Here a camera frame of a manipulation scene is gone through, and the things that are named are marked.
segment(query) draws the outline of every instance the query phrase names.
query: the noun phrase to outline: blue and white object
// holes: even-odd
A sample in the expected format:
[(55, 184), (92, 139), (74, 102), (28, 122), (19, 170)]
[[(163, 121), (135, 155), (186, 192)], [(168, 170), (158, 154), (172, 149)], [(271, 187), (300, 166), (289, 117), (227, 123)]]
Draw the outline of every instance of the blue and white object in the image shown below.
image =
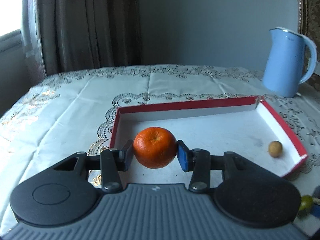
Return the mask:
[[(307, 36), (282, 27), (276, 27), (270, 33), (272, 47), (262, 82), (278, 95), (292, 98), (316, 68), (316, 45)], [(302, 76), (305, 46), (308, 46), (311, 58), (308, 71)]]

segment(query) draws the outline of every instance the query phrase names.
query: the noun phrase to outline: white tablecloth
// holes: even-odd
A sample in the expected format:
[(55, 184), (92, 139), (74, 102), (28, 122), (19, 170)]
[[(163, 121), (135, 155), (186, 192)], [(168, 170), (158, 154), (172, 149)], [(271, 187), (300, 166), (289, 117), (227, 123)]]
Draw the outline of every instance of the white tablecloth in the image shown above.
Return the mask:
[[(308, 151), (306, 164), (290, 178), (301, 194), (320, 184), (320, 94), (307, 84), (295, 98), (281, 98), (261, 84), (261, 72), (211, 66), (131, 66), (48, 77), (0, 119), (0, 235), (16, 224), (13, 188), (77, 151), (99, 154), (110, 140), (120, 106), (264, 95)], [(312, 234), (312, 215), (295, 223)]]

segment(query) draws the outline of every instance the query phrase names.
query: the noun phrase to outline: screw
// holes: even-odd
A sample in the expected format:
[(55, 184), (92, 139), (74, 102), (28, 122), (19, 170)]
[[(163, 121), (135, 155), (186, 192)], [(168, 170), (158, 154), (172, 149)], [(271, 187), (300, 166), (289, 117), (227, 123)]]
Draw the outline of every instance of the screw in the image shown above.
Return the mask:
[(191, 185), (192, 189), (193, 190), (196, 190), (196, 191), (203, 191), (207, 188), (207, 184), (205, 184), (204, 182), (194, 182), (192, 185)]
[(109, 182), (106, 185), (104, 185), (104, 188), (106, 190), (112, 190), (112, 191), (118, 189), (119, 187), (120, 187), (120, 184), (117, 182)]

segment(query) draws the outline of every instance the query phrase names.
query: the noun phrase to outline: red and white box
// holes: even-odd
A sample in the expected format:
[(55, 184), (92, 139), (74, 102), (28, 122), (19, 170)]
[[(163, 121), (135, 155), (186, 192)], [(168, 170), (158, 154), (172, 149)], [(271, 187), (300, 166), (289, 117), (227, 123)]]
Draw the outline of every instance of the red and white box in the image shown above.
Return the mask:
[[(295, 133), (261, 97), (121, 107), (116, 113), (110, 148), (122, 148), (127, 140), (151, 126), (168, 129), (189, 149), (205, 149), (211, 155), (233, 151), (281, 177), (308, 157)], [(268, 145), (274, 140), (283, 145), (279, 158), (268, 154)], [(191, 176), (192, 172), (182, 171), (177, 157), (166, 167), (155, 170), (142, 166), (134, 157), (129, 170), (120, 172), (124, 186), (184, 183), (188, 187)], [(221, 172), (211, 171), (210, 187), (221, 182)]]

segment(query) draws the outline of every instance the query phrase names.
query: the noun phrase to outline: pitcher lid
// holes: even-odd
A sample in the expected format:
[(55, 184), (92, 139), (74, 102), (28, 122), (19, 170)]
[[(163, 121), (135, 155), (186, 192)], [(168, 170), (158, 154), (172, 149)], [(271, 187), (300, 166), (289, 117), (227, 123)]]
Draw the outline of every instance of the pitcher lid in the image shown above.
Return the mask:
[(300, 34), (300, 33), (297, 33), (297, 32), (294, 32), (294, 31), (291, 31), (291, 30), (288, 30), (288, 29), (286, 29), (286, 28), (284, 28), (284, 27), (279, 27), (279, 26), (276, 27), (276, 28), (274, 28), (274, 29), (271, 29), (270, 31), (275, 30), (275, 29), (279, 29), (279, 30), (281, 30), (281, 31), (284, 31), (284, 32), (287, 32), (287, 33), (292, 33), (292, 34), (298, 35), (298, 36), (300, 36), (300, 37), (303, 37), (303, 35)]

